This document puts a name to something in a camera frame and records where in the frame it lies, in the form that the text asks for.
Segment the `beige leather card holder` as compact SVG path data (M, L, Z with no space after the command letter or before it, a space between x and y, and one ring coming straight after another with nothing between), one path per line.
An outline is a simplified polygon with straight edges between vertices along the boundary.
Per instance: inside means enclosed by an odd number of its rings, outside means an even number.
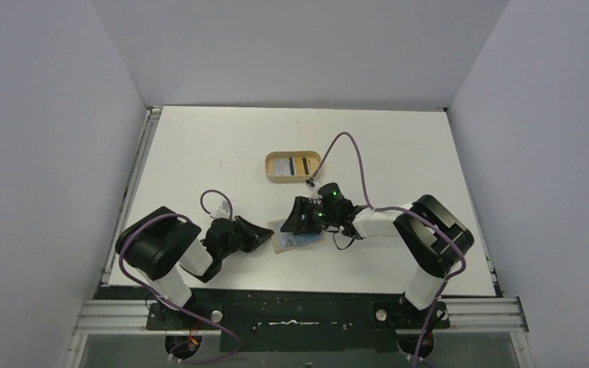
M276 254L320 243L325 240L325 235L323 234L297 235L289 232L282 232L281 226L284 223L284 219L268 223L268 228L274 232L271 236L271 244Z

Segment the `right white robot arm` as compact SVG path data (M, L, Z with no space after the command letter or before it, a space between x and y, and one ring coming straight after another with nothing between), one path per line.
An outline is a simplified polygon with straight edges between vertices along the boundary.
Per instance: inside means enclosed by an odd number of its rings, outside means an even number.
M471 231L432 195L404 206L382 209L355 205L335 182L305 182L308 197L298 196L280 227L293 235L318 235L337 229L351 241L398 238L416 262L416 271L403 302L422 311L431 306L452 273L462 265L475 239Z

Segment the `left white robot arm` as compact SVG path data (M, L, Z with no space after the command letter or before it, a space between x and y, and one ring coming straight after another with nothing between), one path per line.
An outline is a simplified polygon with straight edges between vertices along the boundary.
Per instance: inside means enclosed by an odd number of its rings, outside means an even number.
M200 238L202 229L196 223L161 206L126 228L115 243L115 252L122 265L140 273L140 285L185 307L193 294L179 270L206 283L221 271L228 256L237 251L252 253L274 233L224 210Z

